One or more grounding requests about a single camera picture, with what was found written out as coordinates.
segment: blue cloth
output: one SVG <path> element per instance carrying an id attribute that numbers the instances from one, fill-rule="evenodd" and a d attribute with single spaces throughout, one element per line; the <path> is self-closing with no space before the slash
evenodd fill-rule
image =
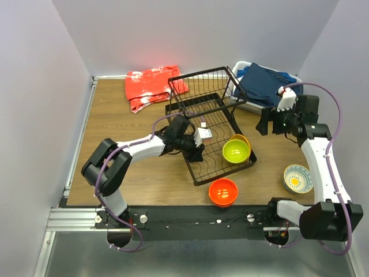
<path id="1" fill-rule="evenodd" d="M 277 96 L 278 89 L 281 86 L 297 81 L 286 72 L 281 73 L 262 68 L 256 63 L 246 66 L 243 70 L 238 70 L 237 77 L 239 77 L 239 74 L 244 74 L 240 85 L 246 90 L 247 99 L 263 107 L 276 107 L 280 101 L 280 98 Z M 297 95 L 303 94 L 302 85 L 292 89 Z M 235 90 L 234 96 L 240 96 L 238 89 Z"/>

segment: folded clothes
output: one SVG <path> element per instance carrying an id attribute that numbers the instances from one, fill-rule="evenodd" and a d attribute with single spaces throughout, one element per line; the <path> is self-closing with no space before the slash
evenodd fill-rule
<path id="1" fill-rule="evenodd" d="M 168 100 L 171 95 L 168 79 L 179 75 L 180 71 L 176 65 L 148 69 L 142 72 L 128 72 L 125 79 L 125 91 L 127 100 L 131 104 L 131 111 L 137 113 L 148 105 Z M 176 93 L 189 91 L 183 80 L 175 81 L 174 86 L 176 86 Z"/>
<path id="2" fill-rule="evenodd" d="M 252 63 L 240 80 L 240 85 L 246 90 L 247 98 L 251 103 L 263 107 L 275 107 L 279 104 L 280 98 L 277 91 L 280 87 L 295 83 L 297 80 L 288 73 L 281 74 L 271 69 L 263 68 L 256 63 Z M 303 86 L 292 88 L 297 95 L 303 94 Z M 234 96 L 238 97 L 239 91 L 236 89 Z"/>

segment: white wall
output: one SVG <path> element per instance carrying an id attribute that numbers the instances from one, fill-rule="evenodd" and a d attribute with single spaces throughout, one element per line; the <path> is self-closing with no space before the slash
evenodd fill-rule
<path id="1" fill-rule="evenodd" d="M 338 0 L 53 0 L 92 75 L 255 61 L 297 73 Z"/>
<path id="2" fill-rule="evenodd" d="M 341 0 L 322 35 L 306 59 L 300 77 L 330 89 L 342 105 L 343 126 L 333 147 L 338 169 L 354 203 L 364 208 L 364 218 L 354 231 L 356 257 L 363 261 L 369 276 L 369 2 Z M 321 122 L 334 132 L 337 109 L 323 92 Z"/>
<path id="3" fill-rule="evenodd" d="M 32 276 L 90 77 L 50 0 L 0 2 L 1 276 Z"/>

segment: white laundry basket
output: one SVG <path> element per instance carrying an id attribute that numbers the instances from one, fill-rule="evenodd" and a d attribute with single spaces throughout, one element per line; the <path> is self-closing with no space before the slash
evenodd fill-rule
<path id="1" fill-rule="evenodd" d="M 237 71 L 238 70 L 243 70 L 246 66 L 250 66 L 250 65 L 251 65 L 251 62 L 239 61 L 233 67 L 232 72 L 235 76 L 237 76 Z M 265 66 L 261 66 L 261 67 L 279 72 L 278 70 L 275 70 L 275 69 L 272 69 L 272 68 L 267 68 Z M 295 78 L 297 80 L 296 81 L 297 83 L 302 83 L 302 80 L 299 77 L 291 75 L 291 74 L 289 74 L 289 75 L 291 77 Z M 237 78 L 237 82 L 239 82 L 241 79 L 242 79 L 242 77 Z M 232 83 L 230 83 L 230 85 L 229 85 L 229 90 L 232 91 L 232 93 L 235 90 L 235 87 Z M 231 101 L 235 102 L 236 98 L 231 97 Z M 251 102 L 246 102 L 245 104 L 241 104 L 241 105 L 237 106 L 237 108 L 241 108 L 243 110 L 251 111 L 251 112 L 256 113 L 256 114 L 261 114 L 261 110 L 263 109 L 263 106 L 260 106 L 260 105 L 257 105 L 257 104 L 251 103 Z"/>

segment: bowl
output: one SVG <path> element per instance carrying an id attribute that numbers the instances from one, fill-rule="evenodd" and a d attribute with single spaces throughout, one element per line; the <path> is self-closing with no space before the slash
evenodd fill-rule
<path id="1" fill-rule="evenodd" d="M 234 134 L 232 137 L 231 137 L 231 139 L 230 140 L 242 140 L 242 141 L 244 141 L 245 143 L 247 143 L 248 144 L 248 147 L 250 147 L 250 149 L 251 149 L 251 144 L 250 144 L 250 142 L 248 141 L 248 139 L 244 136 L 244 135 L 242 135 L 242 134 Z"/>
<path id="2" fill-rule="evenodd" d="M 215 180 L 209 187 L 209 197 L 219 207 L 229 207 L 236 201 L 237 195 L 236 184 L 227 178 Z"/>
<path id="3" fill-rule="evenodd" d="M 299 164 L 292 164 L 284 170 L 283 185 L 294 194 L 304 194 L 312 190 L 310 171 Z"/>
<path id="4" fill-rule="evenodd" d="M 222 154 L 230 163 L 243 163 L 250 157 L 251 148 L 242 140 L 230 140 L 224 144 Z"/>

